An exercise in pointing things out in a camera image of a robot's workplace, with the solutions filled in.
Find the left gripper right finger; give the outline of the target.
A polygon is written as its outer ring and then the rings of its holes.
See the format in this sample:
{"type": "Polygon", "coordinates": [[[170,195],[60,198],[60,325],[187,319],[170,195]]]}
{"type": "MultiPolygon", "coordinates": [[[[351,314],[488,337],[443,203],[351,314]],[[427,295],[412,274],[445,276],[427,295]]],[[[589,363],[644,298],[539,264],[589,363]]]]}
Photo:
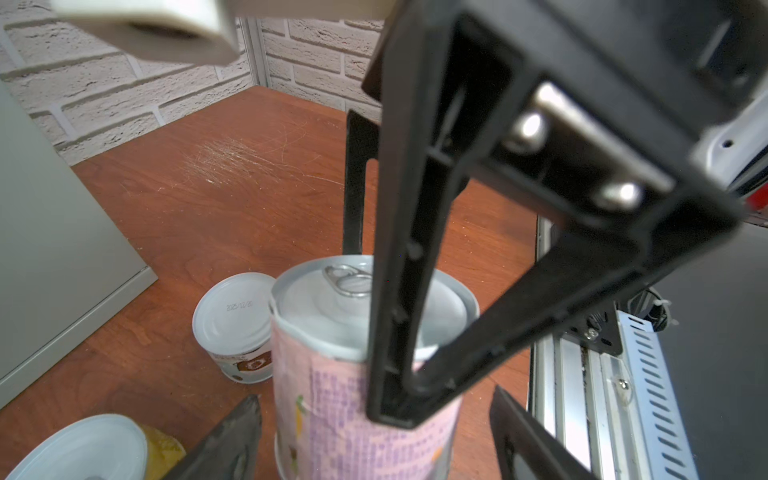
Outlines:
{"type": "Polygon", "coordinates": [[[495,387],[489,421],[502,479],[593,479],[506,390],[495,387]]]}

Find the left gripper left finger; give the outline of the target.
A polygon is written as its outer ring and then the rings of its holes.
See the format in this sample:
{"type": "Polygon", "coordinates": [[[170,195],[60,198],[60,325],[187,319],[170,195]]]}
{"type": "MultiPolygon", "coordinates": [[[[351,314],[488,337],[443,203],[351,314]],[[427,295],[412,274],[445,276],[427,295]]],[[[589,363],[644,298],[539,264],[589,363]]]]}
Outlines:
{"type": "Polygon", "coordinates": [[[254,479],[261,436],[260,402],[248,395],[164,479],[254,479]]]}

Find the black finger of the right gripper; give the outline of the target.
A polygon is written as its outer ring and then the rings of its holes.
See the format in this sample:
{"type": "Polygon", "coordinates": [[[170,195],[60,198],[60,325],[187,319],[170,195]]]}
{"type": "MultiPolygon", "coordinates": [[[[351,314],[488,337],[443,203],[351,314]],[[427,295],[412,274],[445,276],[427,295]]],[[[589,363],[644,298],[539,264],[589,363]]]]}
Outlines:
{"type": "Polygon", "coordinates": [[[367,163],[378,155],[379,125],[347,112],[342,253],[362,253],[367,163]]]}
{"type": "Polygon", "coordinates": [[[375,422],[423,423],[742,219],[691,159],[744,102],[740,1],[400,1],[365,89],[375,422]]]}

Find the yellow can with pull tab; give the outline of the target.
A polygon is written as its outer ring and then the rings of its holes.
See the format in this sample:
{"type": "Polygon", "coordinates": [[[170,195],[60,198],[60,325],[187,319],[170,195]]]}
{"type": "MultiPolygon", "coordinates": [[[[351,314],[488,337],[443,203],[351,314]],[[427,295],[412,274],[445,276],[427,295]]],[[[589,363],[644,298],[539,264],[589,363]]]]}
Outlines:
{"type": "Polygon", "coordinates": [[[174,437],[119,414],[77,421],[47,438],[10,479],[161,479],[186,450],[174,437]]]}

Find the white can with pull tab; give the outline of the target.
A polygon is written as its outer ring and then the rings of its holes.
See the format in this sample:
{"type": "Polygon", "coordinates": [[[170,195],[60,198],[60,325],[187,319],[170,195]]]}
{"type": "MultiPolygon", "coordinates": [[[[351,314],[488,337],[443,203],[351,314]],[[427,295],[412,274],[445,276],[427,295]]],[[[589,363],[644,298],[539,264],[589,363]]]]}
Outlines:
{"type": "Polygon", "coordinates": [[[415,429],[365,414],[374,260],[340,255],[280,275],[269,300],[283,479],[445,479],[461,401],[415,429]]]}

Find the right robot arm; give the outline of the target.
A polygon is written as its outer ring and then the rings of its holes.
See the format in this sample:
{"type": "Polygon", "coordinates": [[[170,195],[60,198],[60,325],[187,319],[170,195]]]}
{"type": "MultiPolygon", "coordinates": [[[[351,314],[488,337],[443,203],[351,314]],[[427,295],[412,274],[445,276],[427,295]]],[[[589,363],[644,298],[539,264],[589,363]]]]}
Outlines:
{"type": "Polygon", "coordinates": [[[382,106],[367,417],[412,429],[541,337],[730,237],[767,144],[763,1],[399,1],[363,91],[382,106]],[[470,180],[560,238],[418,359],[470,180]]]}

